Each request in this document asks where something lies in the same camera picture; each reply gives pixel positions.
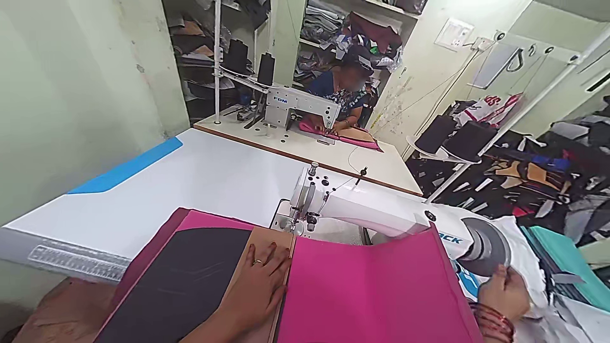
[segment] bangle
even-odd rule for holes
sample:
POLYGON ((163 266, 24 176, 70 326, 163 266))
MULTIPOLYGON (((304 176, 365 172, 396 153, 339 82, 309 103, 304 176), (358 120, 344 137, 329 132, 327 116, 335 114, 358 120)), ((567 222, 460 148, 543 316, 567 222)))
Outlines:
POLYGON ((515 326, 506 316, 481 303, 470 303, 470 309, 473 311, 484 337, 497 339, 504 343, 513 342, 515 326))

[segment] machine brand text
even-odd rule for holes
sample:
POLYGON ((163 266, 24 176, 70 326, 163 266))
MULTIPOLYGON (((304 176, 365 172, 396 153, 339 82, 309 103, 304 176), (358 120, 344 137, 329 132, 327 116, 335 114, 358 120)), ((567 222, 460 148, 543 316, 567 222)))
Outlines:
POLYGON ((448 234, 444 234, 444 233, 439 233, 439 236, 440 236, 441 239, 448 240, 451 243, 460 244, 463 241, 463 239, 461 239, 461 238, 449 236, 448 234))

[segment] sewing machine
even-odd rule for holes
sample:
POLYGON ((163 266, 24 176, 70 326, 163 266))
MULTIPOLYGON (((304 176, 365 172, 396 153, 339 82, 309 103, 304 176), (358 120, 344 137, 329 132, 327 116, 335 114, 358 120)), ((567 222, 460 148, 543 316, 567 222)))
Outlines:
POLYGON ((433 225, 452 260, 470 272, 491 276, 498 264, 508 266, 511 249, 504 235, 479 218, 460 218, 419 197, 351 178, 333 180, 317 168, 304 168, 289 211, 278 208, 274 222, 297 235, 312 233, 320 218, 335 218, 376 231, 388 239, 419 233, 433 225))
POLYGON ((341 106, 287 85, 269 89, 265 122, 288 130, 291 122, 296 118, 294 110, 321 115, 328 133, 341 111, 341 106))

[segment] ruler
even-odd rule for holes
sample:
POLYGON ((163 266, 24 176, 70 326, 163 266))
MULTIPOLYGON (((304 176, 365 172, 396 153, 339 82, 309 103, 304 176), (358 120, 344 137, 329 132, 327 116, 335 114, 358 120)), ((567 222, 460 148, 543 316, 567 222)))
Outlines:
POLYGON ((47 247, 45 245, 36 246, 30 252, 27 259, 116 282, 121 281, 121 278, 127 269, 124 265, 80 255, 71 251, 47 247))

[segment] bracelet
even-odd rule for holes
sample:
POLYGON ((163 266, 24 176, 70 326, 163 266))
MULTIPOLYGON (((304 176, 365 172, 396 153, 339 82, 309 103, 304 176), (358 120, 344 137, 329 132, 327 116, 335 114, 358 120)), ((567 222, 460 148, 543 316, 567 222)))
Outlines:
POLYGON ((481 303, 470 303, 470 309, 473 311, 484 337, 497 339, 504 343, 513 342, 515 326, 506 316, 481 303))

